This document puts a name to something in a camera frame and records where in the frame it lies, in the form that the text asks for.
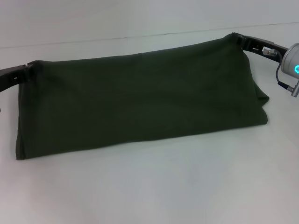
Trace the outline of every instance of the white table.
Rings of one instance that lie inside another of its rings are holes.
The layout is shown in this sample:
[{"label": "white table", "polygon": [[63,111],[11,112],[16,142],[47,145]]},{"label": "white table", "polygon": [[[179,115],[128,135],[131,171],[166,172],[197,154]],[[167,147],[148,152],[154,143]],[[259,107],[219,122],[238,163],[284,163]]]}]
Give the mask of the white table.
[{"label": "white table", "polygon": [[[168,49],[231,32],[290,47],[299,42],[298,6],[294,0],[3,0],[0,69]],[[0,223],[297,224],[299,99],[277,85],[276,62],[247,55],[270,96],[264,126],[16,161],[18,88],[2,92]]]}]

